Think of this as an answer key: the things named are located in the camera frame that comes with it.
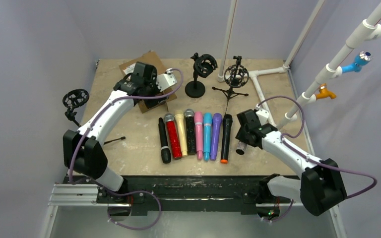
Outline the multicolour glitter microphone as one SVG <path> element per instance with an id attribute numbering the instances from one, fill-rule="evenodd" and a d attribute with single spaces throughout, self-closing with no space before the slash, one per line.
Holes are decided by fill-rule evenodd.
<path id="1" fill-rule="evenodd" d="M 242 141 L 239 141 L 235 151 L 238 155 L 244 155 L 246 152 L 246 148 L 247 144 Z"/>

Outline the red glitter microphone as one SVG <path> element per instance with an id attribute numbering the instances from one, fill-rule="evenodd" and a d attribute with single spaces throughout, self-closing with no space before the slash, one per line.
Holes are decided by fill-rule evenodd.
<path id="1" fill-rule="evenodd" d="M 176 124 L 174 122 L 174 116 L 172 113 L 167 113 L 164 116 L 164 122 L 167 128 L 169 141 L 171 145 L 171 151 L 174 160 L 182 158 L 182 152 L 180 147 L 180 142 L 177 134 Z"/>

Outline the black orange-tipped microphone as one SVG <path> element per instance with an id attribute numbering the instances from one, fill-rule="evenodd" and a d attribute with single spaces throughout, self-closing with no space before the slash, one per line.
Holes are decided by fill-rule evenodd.
<path id="1" fill-rule="evenodd" d="M 222 136 L 221 159 L 220 159 L 220 162 L 222 164 L 227 164 L 229 160 L 232 124 L 233 124 L 232 115 L 225 114 L 223 118 L 223 136 Z"/>

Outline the cream microphone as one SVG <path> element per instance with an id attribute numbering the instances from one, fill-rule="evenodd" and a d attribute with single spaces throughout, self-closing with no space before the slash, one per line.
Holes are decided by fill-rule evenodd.
<path id="1" fill-rule="evenodd" d="M 182 157 L 188 156 L 188 146 L 186 139 L 186 126 L 185 126 L 185 117 L 184 113 L 181 110 L 176 110 L 174 112 L 174 118 L 177 125 L 178 137 L 181 147 Z"/>

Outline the purple microphone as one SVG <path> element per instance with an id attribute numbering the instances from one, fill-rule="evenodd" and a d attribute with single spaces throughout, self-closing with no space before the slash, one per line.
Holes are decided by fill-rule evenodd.
<path id="1" fill-rule="evenodd" d="M 215 161 L 217 158 L 219 134 L 220 134 L 220 127 L 222 124 L 222 119 L 223 118 L 220 113 L 215 113 L 213 115 L 211 150 L 210 150 L 210 160 L 213 160 L 213 161 Z"/>

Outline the black glitter microphone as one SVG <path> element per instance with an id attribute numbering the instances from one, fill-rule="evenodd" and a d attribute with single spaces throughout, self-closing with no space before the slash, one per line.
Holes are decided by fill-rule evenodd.
<path id="1" fill-rule="evenodd" d="M 195 137 L 195 123 L 194 123 L 194 111 L 192 109 L 186 109 L 184 112 L 186 122 L 186 136 L 188 154 L 195 155 L 196 150 L 196 137 Z"/>

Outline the brown cardboard box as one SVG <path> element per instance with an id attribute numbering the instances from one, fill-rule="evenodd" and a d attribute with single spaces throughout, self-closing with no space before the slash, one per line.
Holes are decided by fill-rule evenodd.
<path id="1" fill-rule="evenodd" d="M 156 85 L 156 77 L 167 69 L 154 51 L 149 51 L 139 58 L 121 64 L 119 68 L 124 77 L 116 83 L 113 89 L 124 91 L 131 96 L 134 104 L 139 106 L 142 113 L 149 111 L 145 109 L 143 100 L 169 97 L 165 102 L 167 103 L 177 98 L 171 87 L 161 92 Z"/>

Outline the teal microphone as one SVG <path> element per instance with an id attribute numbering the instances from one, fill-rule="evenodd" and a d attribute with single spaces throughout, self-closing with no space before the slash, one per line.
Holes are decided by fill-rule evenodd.
<path id="1" fill-rule="evenodd" d="M 212 114 L 205 113 L 203 116 L 203 159 L 209 161 L 211 151 Z"/>

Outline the pink microphone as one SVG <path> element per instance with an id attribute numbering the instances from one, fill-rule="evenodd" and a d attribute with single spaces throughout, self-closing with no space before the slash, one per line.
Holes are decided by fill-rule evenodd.
<path id="1" fill-rule="evenodd" d="M 197 159 L 203 159 L 203 114 L 202 112 L 195 112 L 195 138 L 196 138 L 196 153 Z"/>

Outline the tripod shock mount stand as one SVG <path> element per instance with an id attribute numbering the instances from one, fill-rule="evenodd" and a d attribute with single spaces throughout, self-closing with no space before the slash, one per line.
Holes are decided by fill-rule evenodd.
<path id="1" fill-rule="evenodd" d="M 235 92 L 234 89 L 242 88 L 248 82 L 249 71 L 242 65 L 242 56 L 233 56 L 233 59 L 236 60 L 235 64 L 229 66 L 225 73 L 229 73 L 229 76 L 225 76 L 225 82 L 229 86 L 229 89 L 224 90 L 217 87 L 212 87 L 212 90 L 221 91 L 226 99 L 226 108 L 224 114 L 227 113 L 228 105 L 231 99 L 237 96 L 249 96 L 248 93 L 238 93 Z"/>

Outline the round base microphone stand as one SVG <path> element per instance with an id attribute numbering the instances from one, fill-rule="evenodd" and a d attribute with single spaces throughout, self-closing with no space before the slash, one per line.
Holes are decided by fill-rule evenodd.
<path id="1" fill-rule="evenodd" d="M 210 54 L 194 53 L 191 59 L 193 64 L 193 81 L 185 86 L 185 93 L 190 98 L 200 98 L 205 93 L 205 85 L 198 78 L 207 78 L 217 67 L 216 59 Z"/>

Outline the tripod microphone stand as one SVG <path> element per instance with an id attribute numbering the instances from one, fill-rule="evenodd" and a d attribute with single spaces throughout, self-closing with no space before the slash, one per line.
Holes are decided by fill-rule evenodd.
<path id="1" fill-rule="evenodd" d="M 89 99 L 89 93 L 84 89 L 75 89 L 68 92 L 63 97 L 63 105 L 67 108 L 65 116 L 79 125 L 75 119 L 75 109 L 85 105 Z M 106 143 L 106 139 L 119 120 L 134 107 L 134 100 L 121 90 L 113 91 L 108 100 L 96 112 L 96 114 L 80 126 L 77 130 L 67 130 L 63 135 L 63 143 L 72 149 L 77 146 L 80 139 L 85 143 L 92 139 L 101 145 Z"/>

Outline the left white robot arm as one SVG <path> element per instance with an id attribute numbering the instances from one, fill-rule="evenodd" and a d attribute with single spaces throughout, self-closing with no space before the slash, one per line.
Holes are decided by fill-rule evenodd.
<path id="1" fill-rule="evenodd" d="M 155 66 L 136 62 L 132 72 L 118 81 L 103 106 L 76 131 L 63 135 L 63 158 L 68 175 L 86 175 L 109 190 L 123 193 L 124 178 L 109 168 L 103 150 L 118 121 L 140 100 L 163 99 L 161 92 L 177 83 L 172 70 L 158 73 Z"/>

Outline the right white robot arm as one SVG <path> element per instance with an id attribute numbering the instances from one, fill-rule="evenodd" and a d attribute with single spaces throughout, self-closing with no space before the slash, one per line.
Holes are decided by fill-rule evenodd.
<path id="1" fill-rule="evenodd" d="M 258 147 L 280 159 L 292 169 L 297 179 L 272 174 L 259 183 L 259 202 L 285 197 L 303 204 L 314 216 L 319 216 L 348 198 L 341 169 L 331 158 L 313 156 L 284 138 L 269 123 L 261 123 L 255 110 L 237 114 L 240 128 L 236 139 Z"/>

